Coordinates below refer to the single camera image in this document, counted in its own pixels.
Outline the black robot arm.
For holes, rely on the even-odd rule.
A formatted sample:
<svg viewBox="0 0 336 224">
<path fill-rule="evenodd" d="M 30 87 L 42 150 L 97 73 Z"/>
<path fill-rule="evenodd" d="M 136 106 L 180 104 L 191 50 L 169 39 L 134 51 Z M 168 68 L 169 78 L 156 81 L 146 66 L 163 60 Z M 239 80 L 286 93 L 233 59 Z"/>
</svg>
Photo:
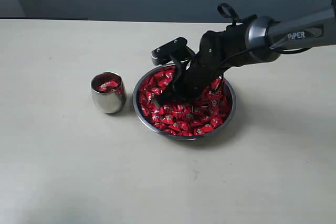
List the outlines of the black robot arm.
<svg viewBox="0 0 336 224">
<path fill-rule="evenodd" d="M 196 100 L 229 68 L 272 62 L 280 55 L 335 45 L 335 0 L 323 10 L 286 22 L 257 15 L 239 18 L 226 3 L 219 4 L 217 10 L 232 23 L 224 31 L 207 31 L 197 53 L 182 37 L 152 51 L 154 65 L 173 62 L 177 67 L 173 80 L 154 99 L 157 107 Z"/>
</svg>

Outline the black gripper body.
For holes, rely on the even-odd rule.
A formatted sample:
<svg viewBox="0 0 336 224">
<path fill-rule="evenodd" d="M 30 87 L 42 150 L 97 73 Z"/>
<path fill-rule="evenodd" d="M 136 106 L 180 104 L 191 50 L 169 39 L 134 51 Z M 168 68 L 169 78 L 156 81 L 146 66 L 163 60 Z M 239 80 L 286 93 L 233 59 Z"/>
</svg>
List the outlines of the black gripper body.
<svg viewBox="0 0 336 224">
<path fill-rule="evenodd" d="M 223 61 L 220 51 L 199 51 L 190 61 L 177 68 L 172 82 L 165 89 L 165 102 L 192 102 L 214 80 L 217 67 Z"/>
</svg>

